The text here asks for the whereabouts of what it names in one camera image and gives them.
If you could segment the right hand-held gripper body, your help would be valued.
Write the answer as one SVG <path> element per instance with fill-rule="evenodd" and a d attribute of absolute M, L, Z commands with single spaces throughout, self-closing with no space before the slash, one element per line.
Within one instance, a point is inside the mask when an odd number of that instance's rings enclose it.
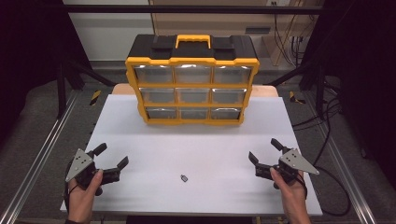
<path fill-rule="evenodd" d="M 319 174 L 319 170 L 295 148 L 287 149 L 279 157 L 278 164 L 275 165 L 262 164 L 258 159 L 255 159 L 255 176 L 272 180 L 271 168 L 278 171 L 287 184 L 296 181 L 300 171 L 313 175 Z"/>

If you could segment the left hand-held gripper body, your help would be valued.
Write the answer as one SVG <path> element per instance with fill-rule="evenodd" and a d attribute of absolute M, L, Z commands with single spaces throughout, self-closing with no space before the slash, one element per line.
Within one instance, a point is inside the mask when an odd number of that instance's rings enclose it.
<path fill-rule="evenodd" d="M 94 157 L 95 155 L 92 150 L 85 152 L 84 150 L 79 149 L 74 158 L 68 164 L 65 182 L 68 183 L 70 180 L 75 179 L 82 189 L 86 189 L 98 171 L 95 166 Z M 118 182 L 119 180 L 120 170 L 116 166 L 115 168 L 103 171 L 101 185 Z"/>

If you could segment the clear plastic drawer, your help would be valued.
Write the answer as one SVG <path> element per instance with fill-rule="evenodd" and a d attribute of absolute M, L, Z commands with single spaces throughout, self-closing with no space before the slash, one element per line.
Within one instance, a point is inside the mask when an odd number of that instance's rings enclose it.
<path fill-rule="evenodd" d="M 177 100 L 181 103 L 206 103 L 209 97 L 209 89 L 200 88 L 177 88 Z"/>

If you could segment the yellow black drawer organizer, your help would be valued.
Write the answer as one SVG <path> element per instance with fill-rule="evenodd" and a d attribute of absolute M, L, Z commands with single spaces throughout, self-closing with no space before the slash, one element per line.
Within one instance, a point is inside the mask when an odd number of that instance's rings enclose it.
<path fill-rule="evenodd" d="M 239 66 L 252 68 L 247 96 L 243 103 L 242 115 L 238 120 L 210 120 L 189 122 L 187 120 L 149 121 L 144 115 L 141 93 L 136 84 L 134 67 L 136 65 L 182 65 L 200 64 L 209 66 Z M 126 58 L 126 76 L 137 97 L 137 109 L 147 124 L 208 124 L 239 125 L 244 121 L 244 112 L 248 107 L 252 92 L 252 81 L 258 73 L 260 62 L 253 47 L 251 38 L 246 35 L 214 37 L 212 35 L 138 35 Z"/>

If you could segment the person's right hand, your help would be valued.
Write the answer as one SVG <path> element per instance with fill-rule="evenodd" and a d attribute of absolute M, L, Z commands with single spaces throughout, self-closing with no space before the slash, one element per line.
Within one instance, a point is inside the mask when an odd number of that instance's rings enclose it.
<path fill-rule="evenodd" d="M 305 204 L 304 178 L 297 175 L 297 181 L 287 184 L 281 174 L 275 169 L 270 169 L 271 177 L 281 191 L 282 204 L 285 215 L 287 214 L 307 214 Z"/>

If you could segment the person's left hand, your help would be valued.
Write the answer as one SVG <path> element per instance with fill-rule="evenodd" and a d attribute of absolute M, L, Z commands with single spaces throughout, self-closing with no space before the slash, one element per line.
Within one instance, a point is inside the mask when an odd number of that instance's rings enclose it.
<path fill-rule="evenodd" d="M 95 192 L 99 189 L 102 179 L 103 171 L 99 170 L 86 189 L 82 189 L 75 179 L 69 181 L 68 220 L 77 224 L 91 223 Z"/>

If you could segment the right yellow clamp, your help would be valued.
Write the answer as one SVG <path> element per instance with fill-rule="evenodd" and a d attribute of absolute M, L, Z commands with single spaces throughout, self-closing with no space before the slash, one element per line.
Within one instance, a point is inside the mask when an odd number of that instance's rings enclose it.
<path fill-rule="evenodd" d="M 306 104 L 306 101 L 305 101 L 305 100 L 297 99 L 297 98 L 296 98 L 294 91 L 290 91 L 290 101 L 291 101 L 292 103 L 301 104 L 301 105 Z"/>

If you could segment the black metal stand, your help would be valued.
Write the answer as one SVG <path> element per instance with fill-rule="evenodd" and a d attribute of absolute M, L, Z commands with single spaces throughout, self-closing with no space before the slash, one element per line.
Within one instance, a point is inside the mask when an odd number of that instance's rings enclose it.
<path fill-rule="evenodd" d="M 58 65 L 56 70 L 57 77 L 57 90 L 58 90 L 58 116 L 61 118 L 66 111 L 66 92 L 65 82 L 68 81 L 73 90 L 81 90 L 85 82 L 81 78 L 81 74 L 88 75 L 100 83 L 108 86 L 115 87 L 116 82 L 113 82 L 105 77 L 94 72 L 91 68 L 84 66 L 74 61 L 62 62 Z"/>
<path fill-rule="evenodd" d="M 269 86 L 276 87 L 285 81 L 302 75 L 299 87 L 302 91 L 310 91 L 313 86 L 316 86 L 316 101 L 315 110 L 321 118 L 323 118 L 323 96 L 325 88 L 325 74 L 323 67 L 319 63 L 305 63 L 294 70 L 288 72 L 286 75 L 275 79 L 268 83 Z"/>

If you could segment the grid of clear drawers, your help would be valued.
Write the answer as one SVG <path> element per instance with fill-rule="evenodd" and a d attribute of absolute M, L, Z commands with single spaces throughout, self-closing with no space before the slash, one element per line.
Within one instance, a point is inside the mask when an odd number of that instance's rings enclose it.
<path fill-rule="evenodd" d="M 144 115 L 156 120 L 238 120 L 248 93 L 250 66 L 136 65 Z M 177 88 L 209 89 L 206 103 L 181 103 Z"/>

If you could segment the dark curtain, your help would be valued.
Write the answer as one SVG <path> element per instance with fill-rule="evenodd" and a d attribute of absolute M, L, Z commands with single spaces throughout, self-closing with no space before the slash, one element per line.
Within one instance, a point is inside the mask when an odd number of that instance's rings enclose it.
<path fill-rule="evenodd" d="M 307 58 L 331 29 L 324 71 L 341 81 L 341 103 L 366 152 L 396 189 L 396 0 L 324 0 Z"/>
<path fill-rule="evenodd" d="M 76 62 L 88 57 L 63 0 L 0 0 L 0 142 L 10 135 L 27 93 L 57 78 L 57 69 L 75 89 L 84 86 Z"/>

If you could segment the black metal crossbar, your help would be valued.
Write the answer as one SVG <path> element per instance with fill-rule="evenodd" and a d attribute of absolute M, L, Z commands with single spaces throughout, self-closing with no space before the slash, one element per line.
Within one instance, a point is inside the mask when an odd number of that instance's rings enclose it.
<path fill-rule="evenodd" d="M 323 7 L 238 7 L 238 6 L 139 6 L 62 5 L 70 13 L 203 13 L 203 14 L 296 14 L 320 15 Z"/>

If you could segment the aluminium floor rail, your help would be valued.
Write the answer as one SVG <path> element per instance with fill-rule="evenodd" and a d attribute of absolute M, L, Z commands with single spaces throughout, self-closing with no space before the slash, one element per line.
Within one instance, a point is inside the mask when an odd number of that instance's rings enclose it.
<path fill-rule="evenodd" d="M 56 119 L 53 124 L 45 142 L 36 155 L 35 160 L 21 182 L 17 192 L 8 204 L 7 209 L 0 216 L 0 224 L 14 224 L 16 221 L 80 95 L 81 91 L 71 91 L 66 102 L 64 113 Z"/>
<path fill-rule="evenodd" d="M 315 110 L 316 97 L 313 93 L 305 92 L 304 98 L 307 105 L 315 116 L 319 114 Z M 328 154 L 332 159 L 332 164 L 337 172 L 338 179 L 342 183 L 346 194 L 349 196 L 351 207 L 354 209 L 360 224 L 376 224 L 375 216 L 366 202 L 358 183 L 351 173 L 347 162 L 343 158 L 340 148 L 336 145 L 332 137 L 333 128 L 331 126 L 331 116 L 334 116 L 340 105 L 336 98 L 332 98 L 327 104 L 323 106 L 323 121 L 318 122 L 320 133 L 324 138 L 323 146 L 327 149 Z"/>

